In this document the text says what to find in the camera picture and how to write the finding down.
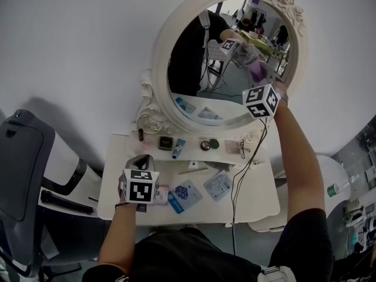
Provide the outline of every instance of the black wristband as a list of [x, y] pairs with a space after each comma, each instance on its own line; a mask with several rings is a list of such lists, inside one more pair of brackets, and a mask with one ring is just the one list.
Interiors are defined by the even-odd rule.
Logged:
[[125, 204], [129, 204], [129, 203], [127, 203], [127, 202], [121, 202], [121, 203], [116, 204], [116, 205], [115, 205], [115, 211], [116, 211], [117, 207], [119, 207], [119, 206], [123, 206], [123, 205], [125, 205]]

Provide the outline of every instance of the black t-shirt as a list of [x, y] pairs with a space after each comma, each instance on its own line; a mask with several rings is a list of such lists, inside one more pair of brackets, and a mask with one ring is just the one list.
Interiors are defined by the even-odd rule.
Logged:
[[[209, 41], [214, 39], [222, 43], [219, 38], [221, 32], [230, 27], [218, 14], [208, 11], [210, 19]], [[200, 84], [201, 68], [204, 59], [205, 29], [199, 17], [189, 23], [177, 40], [168, 68], [168, 80], [173, 93], [195, 96]]]
[[[156, 233], [136, 244], [129, 276], [115, 266], [101, 265], [89, 269], [82, 281], [257, 281], [260, 266], [222, 252], [201, 232], [190, 230]], [[291, 268], [297, 282], [329, 281], [333, 254], [325, 212], [310, 209], [295, 215], [269, 266]]]

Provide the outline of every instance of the ornate mirror frame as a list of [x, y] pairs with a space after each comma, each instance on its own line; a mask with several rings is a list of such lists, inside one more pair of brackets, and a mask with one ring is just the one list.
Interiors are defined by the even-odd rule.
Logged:
[[[253, 130], [260, 129], [261, 123], [247, 113], [231, 120], [228, 125], [207, 126], [185, 117], [174, 104], [167, 84], [167, 66], [172, 49], [185, 27], [202, 10], [224, 0], [186, 0], [170, 15], [164, 24], [153, 54], [152, 70], [146, 70], [140, 77], [143, 97], [137, 112], [136, 123], [150, 134], [188, 133], [200, 137], [243, 138]], [[286, 22], [290, 35], [290, 59], [286, 67], [288, 95], [301, 82], [307, 59], [307, 31], [302, 17], [303, 10], [294, 0], [260, 0], [271, 6]]]

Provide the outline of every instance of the tube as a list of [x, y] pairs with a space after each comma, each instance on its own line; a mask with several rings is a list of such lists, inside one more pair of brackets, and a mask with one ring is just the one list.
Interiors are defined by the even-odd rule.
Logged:
[[176, 159], [179, 156], [180, 152], [183, 149], [184, 144], [186, 144], [185, 140], [183, 140], [183, 139], [178, 139], [177, 140], [175, 149], [172, 152], [172, 159]]

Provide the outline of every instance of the mirror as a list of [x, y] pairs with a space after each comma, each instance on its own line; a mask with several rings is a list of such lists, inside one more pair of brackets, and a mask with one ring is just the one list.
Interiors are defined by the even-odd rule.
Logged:
[[[240, 54], [221, 50], [231, 38], [247, 44]], [[291, 38], [284, 19], [263, 1], [226, 0], [209, 7], [187, 22], [172, 50], [167, 82], [175, 106], [197, 123], [231, 124], [248, 114], [243, 90], [286, 80]]]

